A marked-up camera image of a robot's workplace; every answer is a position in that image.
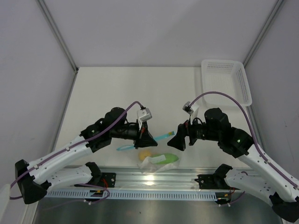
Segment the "yellow toy fruit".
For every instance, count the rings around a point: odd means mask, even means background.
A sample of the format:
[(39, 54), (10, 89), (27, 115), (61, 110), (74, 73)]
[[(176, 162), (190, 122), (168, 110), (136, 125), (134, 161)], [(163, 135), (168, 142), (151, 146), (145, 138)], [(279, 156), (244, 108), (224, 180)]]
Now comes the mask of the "yellow toy fruit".
[(144, 161), (147, 157), (151, 157), (152, 152), (150, 150), (142, 150), (138, 154), (139, 161)]

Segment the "green toy vegetable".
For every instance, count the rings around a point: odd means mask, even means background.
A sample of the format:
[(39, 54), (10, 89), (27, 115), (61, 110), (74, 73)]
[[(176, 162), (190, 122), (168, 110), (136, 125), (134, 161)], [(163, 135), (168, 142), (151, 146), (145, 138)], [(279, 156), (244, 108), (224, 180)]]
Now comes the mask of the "green toy vegetable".
[(151, 156), (151, 162), (158, 165), (175, 163), (178, 160), (179, 157), (171, 153), (155, 154)]

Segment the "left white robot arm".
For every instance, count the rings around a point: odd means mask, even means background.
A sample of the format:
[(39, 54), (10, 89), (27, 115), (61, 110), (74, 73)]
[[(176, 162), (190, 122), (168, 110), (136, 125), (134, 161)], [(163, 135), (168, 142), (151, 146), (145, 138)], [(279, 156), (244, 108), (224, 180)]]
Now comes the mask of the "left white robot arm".
[(20, 197), (25, 204), (32, 204), (55, 189), (71, 185), (98, 186), (102, 172), (95, 162), (69, 170), (64, 167), (109, 146), (113, 138), (131, 140), (136, 149), (156, 147), (158, 143), (148, 131), (147, 121), (151, 118), (150, 110), (141, 107), (136, 122), (128, 122), (127, 110), (115, 107), (63, 148), (31, 162), (17, 161), (14, 184), (18, 185)]

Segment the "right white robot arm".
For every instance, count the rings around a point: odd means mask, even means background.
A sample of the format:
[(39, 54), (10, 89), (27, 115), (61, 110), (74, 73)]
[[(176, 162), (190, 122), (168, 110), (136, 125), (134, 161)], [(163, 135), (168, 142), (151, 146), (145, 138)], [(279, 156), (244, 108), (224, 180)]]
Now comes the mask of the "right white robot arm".
[(240, 160), (261, 176), (261, 180), (247, 176), (229, 165), (222, 164), (213, 174), (218, 188), (230, 186), (251, 194), (269, 206), (282, 219), (294, 223), (299, 219), (299, 181), (285, 171), (242, 129), (232, 127), (228, 116), (220, 108), (205, 112), (205, 122), (187, 120), (178, 126), (177, 134), (167, 145), (185, 151), (185, 138), (192, 146), (197, 140), (216, 141), (228, 155)]

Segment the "clear zip top bag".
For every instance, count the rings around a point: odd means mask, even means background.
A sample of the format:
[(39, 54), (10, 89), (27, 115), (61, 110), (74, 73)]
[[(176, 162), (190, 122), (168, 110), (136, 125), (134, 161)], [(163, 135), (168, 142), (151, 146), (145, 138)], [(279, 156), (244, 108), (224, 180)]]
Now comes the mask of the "clear zip top bag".
[[(154, 139), (158, 143), (157, 147), (146, 147), (146, 148), (135, 149), (133, 145), (123, 145), (123, 146), (117, 148), (116, 150), (118, 152), (125, 152), (126, 155), (134, 156), (135, 163), (136, 163), (137, 167), (139, 168), (140, 172), (143, 174), (158, 173), (158, 172), (164, 172), (167, 170), (177, 169), (181, 162), (182, 152), (177, 151), (176, 149), (167, 146), (167, 142), (172, 137), (174, 137), (175, 134), (176, 134), (175, 131), (171, 131), (166, 134), (155, 137)], [(158, 165), (158, 164), (152, 163), (151, 157), (147, 157), (144, 161), (139, 161), (138, 154), (142, 150), (151, 151), (152, 156), (155, 154), (164, 154), (164, 153), (175, 154), (179, 157), (179, 160), (175, 163), (163, 164), (163, 165)]]

